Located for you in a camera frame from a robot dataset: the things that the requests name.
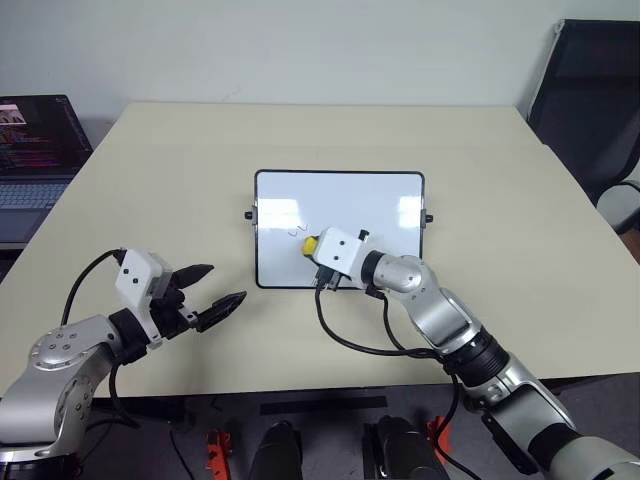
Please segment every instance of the table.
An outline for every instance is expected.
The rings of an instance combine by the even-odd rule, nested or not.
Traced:
[[[248,291],[222,324],[121,369],[122,395],[447,381],[434,362],[335,344],[311,291],[255,285],[243,212],[260,168],[422,171],[435,216],[424,258],[505,348],[540,377],[640,369],[640,270],[513,108],[136,103],[0,285],[0,389],[58,324],[78,273],[117,246],[151,249],[175,268],[213,263],[188,290],[198,310]],[[115,274],[109,263],[92,273],[71,321],[120,308]],[[388,347],[379,302],[355,291],[323,299],[338,333]],[[424,346],[394,302],[390,316],[401,342]]]

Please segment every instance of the laptop keyboard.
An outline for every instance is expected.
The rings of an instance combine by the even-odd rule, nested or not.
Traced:
[[[0,210],[52,208],[67,183],[0,184]]]

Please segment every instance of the yellow marker cap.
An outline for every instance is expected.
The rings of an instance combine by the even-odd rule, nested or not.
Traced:
[[[310,257],[315,252],[316,247],[318,246],[318,238],[317,237],[307,237],[304,239],[304,243],[302,244],[302,254],[305,257]]]

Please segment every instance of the whiteboard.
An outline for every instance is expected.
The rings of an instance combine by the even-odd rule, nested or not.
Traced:
[[[337,227],[392,255],[422,254],[420,172],[259,170],[255,175],[256,283],[311,288],[318,267],[302,256],[309,235]],[[343,279],[341,287],[350,287]]]

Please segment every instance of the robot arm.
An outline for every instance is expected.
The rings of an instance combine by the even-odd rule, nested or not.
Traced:
[[[0,402],[0,477],[67,478],[87,428],[98,384],[115,367],[138,360],[162,339],[203,332],[230,315],[246,292],[196,313],[181,289],[213,269],[173,272],[159,256],[129,250],[116,280],[126,306],[49,331],[31,347],[27,368]]]
[[[388,289],[412,323],[457,375],[498,446],[524,474],[541,470],[556,480],[640,478],[639,460],[599,438],[583,437],[564,406],[417,257],[395,257],[336,228],[305,240],[303,253],[320,266],[320,288]]]

